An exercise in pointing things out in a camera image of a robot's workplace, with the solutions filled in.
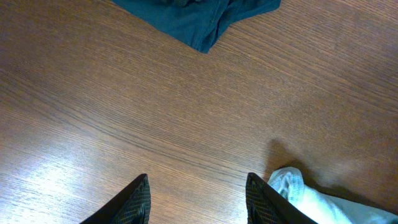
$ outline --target wood grain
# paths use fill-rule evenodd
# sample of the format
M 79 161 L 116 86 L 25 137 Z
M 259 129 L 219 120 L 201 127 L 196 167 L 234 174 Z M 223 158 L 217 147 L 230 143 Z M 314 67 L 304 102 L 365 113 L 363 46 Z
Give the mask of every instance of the wood grain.
M 394 0 L 284 0 L 200 54 L 109 1 L 0 4 L 0 222 L 245 223 L 248 172 L 398 212 Z

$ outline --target teal fabric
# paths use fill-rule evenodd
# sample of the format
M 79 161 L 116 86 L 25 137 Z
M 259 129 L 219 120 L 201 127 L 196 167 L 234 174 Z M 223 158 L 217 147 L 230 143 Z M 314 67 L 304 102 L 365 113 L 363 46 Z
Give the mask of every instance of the teal fabric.
M 228 26 L 277 9 L 280 0 L 113 0 L 156 29 L 208 53 Z

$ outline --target white cloth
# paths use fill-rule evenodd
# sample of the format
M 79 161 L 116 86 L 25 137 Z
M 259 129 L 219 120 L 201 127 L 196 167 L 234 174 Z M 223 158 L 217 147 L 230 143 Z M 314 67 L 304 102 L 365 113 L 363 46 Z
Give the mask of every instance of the white cloth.
M 319 224 L 398 223 L 398 216 L 378 208 L 321 194 L 304 184 L 301 172 L 294 167 L 276 170 L 268 184 L 294 207 Z

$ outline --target towel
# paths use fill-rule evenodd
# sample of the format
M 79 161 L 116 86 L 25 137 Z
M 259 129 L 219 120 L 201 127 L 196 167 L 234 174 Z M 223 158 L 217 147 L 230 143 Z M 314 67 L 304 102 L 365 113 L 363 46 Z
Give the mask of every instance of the towel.
M 315 222 L 322 223 L 398 223 L 398 216 L 378 208 L 321 194 L 304 184 L 301 172 L 286 167 L 272 173 L 268 184 L 293 206 Z
M 208 53 L 228 26 L 277 9 L 280 0 L 113 0 L 195 50 Z

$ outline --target folded cloth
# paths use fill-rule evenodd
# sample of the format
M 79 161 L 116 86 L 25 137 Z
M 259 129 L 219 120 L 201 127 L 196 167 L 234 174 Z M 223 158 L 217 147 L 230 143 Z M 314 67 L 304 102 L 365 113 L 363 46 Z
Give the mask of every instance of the folded cloth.
M 378 208 L 321 194 L 304 184 L 293 167 L 276 170 L 268 184 L 293 206 L 317 223 L 398 223 L 398 216 Z
M 280 0 L 113 0 L 192 48 L 208 53 L 228 26 L 277 9 Z

